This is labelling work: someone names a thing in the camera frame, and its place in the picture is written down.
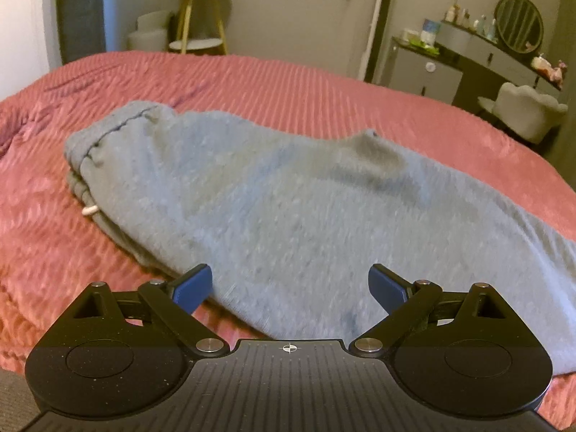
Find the bed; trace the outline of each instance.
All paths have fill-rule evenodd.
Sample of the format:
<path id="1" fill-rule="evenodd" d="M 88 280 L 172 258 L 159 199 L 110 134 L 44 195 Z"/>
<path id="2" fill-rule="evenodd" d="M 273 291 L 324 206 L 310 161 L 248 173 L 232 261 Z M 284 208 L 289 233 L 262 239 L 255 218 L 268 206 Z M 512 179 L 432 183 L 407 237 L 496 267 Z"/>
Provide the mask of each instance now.
<path id="1" fill-rule="evenodd" d="M 317 69 L 248 57 L 99 54 L 0 103 L 0 368 L 22 373 L 42 333 L 91 281 L 133 290 L 150 279 L 69 192 L 65 139 L 130 100 L 178 112 L 220 110 L 314 138 L 366 128 L 511 198 L 576 239 L 576 194 L 541 157 L 478 118 L 439 102 Z M 194 316 L 234 345 L 260 333 L 205 303 Z M 576 374 L 555 377 L 539 410 L 576 420 Z"/>

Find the door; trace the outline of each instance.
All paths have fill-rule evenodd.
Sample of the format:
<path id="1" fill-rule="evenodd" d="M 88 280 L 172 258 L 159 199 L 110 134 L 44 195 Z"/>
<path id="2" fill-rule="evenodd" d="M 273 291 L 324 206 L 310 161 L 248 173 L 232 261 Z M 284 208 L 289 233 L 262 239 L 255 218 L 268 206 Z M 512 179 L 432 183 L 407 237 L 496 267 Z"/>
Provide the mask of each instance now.
<path id="1" fill-rule="evenodd" d="M 62 63 L 106 51 L 103 0 L 57 0 Z"/>

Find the gray fabric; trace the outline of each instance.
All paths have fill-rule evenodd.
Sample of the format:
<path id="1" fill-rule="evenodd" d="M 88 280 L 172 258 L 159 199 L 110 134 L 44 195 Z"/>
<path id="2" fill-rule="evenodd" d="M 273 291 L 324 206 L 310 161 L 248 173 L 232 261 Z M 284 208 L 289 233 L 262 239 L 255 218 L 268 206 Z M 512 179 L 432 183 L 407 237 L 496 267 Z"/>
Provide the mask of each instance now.
<path id="1" fill-rule="evenodd" d="M 211 265 L 214 298 L 272 337 L 349 342 L 379 322 L 367 274 L 381 262 L 446 291 L 493 284 L 554 372 L 576 370 L 576 244 L 372 131 L 315 140 L 135 102 L 72 135 L 65 154 L 74 193 L 140 264 Z"/>
<path id="2" fill-rule="evenodd" d="M 38 414 L 26 379 L 0 369 L 0 432 L 17 432 Z"/>

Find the beige chair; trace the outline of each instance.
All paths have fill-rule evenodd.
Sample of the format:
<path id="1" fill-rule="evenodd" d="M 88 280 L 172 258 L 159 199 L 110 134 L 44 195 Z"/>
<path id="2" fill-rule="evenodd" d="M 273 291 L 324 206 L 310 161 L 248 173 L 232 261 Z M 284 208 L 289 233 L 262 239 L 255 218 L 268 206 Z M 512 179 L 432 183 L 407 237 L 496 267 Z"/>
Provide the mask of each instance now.
<path id="1" fill-rule="evenodd" d="M 171 16 L 172 12 L 165 10 L 140 16 L 136 21 L 136 31 L 128 35 L 128 50 L 168 50 L 168 23 Z"/>
<path id="2" fill-rule="evenodd" d="M 478 104 L 530 144 L 539 144 L 551 128 L 564 121 L 568 112 L 568 106 L 551 95 L 512 83 L 502 85 L 496 100 L 479 97 Z"/>

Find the silver bolt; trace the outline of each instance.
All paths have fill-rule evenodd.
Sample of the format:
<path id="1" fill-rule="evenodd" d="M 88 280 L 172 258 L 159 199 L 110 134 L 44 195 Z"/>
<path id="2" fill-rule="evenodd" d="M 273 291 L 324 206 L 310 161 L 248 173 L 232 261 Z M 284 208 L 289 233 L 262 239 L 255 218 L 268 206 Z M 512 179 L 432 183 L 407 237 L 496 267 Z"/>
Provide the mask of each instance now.
<path id="1" fill-rule="evenodd" d="M 224 343 L 220 339 L 207 337 L 201 339 L 196 343 L 196 349 L 201 352 L 218 352 L 224 347 Z"/>
<path id="2" fill-rule="evenodd" d="M 354 342 L 356 349 L 362 352 L 378 352 L 382 349 L 382 342 L 373 337 L 361 337 Z"/>

